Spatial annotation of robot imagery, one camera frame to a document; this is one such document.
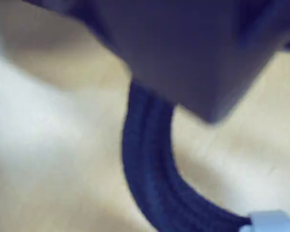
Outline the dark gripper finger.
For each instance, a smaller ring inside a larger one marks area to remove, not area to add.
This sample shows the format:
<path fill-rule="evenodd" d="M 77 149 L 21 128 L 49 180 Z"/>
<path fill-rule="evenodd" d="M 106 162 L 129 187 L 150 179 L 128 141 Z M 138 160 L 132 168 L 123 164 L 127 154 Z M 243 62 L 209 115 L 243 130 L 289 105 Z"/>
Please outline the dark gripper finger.
<path fill-rule="evenodd" d="M 75 18 L 128 65 L 134 78 L 209 123 L 222 120 L 233 1 L 34 0 Z"/>
<path fill-rule="evenodd" d="M 290 0 L 241 1 L 243 24 L 234 38 L 231 66 L 215 85 L 215 121 L 222 120 L 250 89 L 279 50 L 290 51 Z"/>

